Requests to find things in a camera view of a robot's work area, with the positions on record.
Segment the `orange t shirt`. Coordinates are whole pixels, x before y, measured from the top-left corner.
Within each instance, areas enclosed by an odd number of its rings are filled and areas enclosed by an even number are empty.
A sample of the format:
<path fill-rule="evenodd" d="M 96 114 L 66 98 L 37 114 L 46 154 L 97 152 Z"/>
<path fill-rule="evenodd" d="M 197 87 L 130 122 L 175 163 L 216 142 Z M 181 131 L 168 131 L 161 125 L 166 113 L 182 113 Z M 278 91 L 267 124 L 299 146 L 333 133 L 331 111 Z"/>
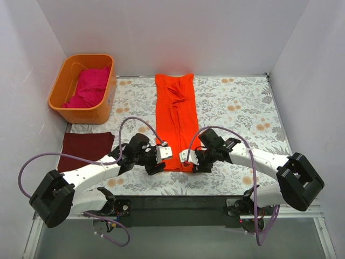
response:
<path fill-rule="evenodd" d="M 194 90 L 194 75 L 155 76 L 157 89 L 156 131 L 172 149 L 172 158 L 165 162 L 166 171 L 192 172 L 179 154 L 187 149 L 199 130 Z"/>

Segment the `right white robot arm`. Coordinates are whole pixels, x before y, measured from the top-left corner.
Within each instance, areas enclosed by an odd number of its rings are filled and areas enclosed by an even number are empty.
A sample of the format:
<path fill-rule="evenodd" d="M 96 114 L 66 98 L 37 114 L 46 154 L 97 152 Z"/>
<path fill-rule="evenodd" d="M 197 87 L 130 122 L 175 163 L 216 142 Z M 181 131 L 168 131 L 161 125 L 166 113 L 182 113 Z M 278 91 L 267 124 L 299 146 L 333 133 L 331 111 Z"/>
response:
<path fill-rule="evenodd" d="M 251 149 L 239 139 L 223 139 L 211 128 L 198 138 L 203 147 L 188 149 L 183 159 L 193 164 L 194 173 L 209 173 L 213 164 L 220 161 L 252 168 L 276 181 L 269 186 L 256 183 L 245 191 L 241 199 L 229 206 L 229 211 L 235 215 L 254 215 L 275 205 L 289 205 L 305 212 L 325 186 L 303 154 L 288 156 Z"/>

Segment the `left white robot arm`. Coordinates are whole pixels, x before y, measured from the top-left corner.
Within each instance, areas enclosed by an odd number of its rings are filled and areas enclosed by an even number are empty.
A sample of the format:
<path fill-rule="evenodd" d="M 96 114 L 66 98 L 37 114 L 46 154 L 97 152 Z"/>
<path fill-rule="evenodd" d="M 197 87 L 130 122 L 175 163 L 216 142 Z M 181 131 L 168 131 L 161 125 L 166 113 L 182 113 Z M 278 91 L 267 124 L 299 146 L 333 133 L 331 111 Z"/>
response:
<path fill-rule="evenodd" d="M 60 225 L 70 215 L 84 212 L 103 217 L 123 215 L 115 195 L 99 184 L 132 170 L 135 165 L 143 166 L 148 175 L 160 173 L 172 155 L 166 142 L 152 146 L 147 136 L 138 133 L 96 164 L 63 173 L 48 172 L 29 204 L 48 228 Z"/>

